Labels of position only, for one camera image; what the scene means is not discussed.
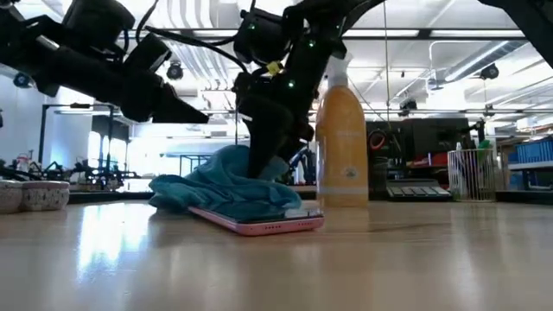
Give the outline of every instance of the keyboard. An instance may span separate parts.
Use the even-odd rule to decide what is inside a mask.
[[[439,187],[437,181],[391,181],[388,183],[387,191],[390,200],[444,201],[451,199],[451,194]]]

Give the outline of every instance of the desk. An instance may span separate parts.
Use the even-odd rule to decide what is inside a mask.
[[[326,213],[318,232],[259,238],[140,201],[2,216],[0,309],[553,309],[547,207],[376,202]]]

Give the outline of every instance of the blue bin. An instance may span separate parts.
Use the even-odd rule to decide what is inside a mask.
[[[519,163],[553,161],[553,142],[542,141],[517,146]]]

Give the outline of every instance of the pink phone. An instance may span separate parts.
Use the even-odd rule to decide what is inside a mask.
[[[240,235],[263,236],[269,234],[299,232],[322,227],[325,222],[321,210],[288,210],[281,219],[259,219],[240,221],[219,213],[189,207],[188,210],[215,224],[222,225]]]

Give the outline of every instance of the wire basket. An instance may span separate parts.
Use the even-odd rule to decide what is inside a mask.
[[[496,172],[492,149],[448,152],[449,192],[458,201],[495,201]]]

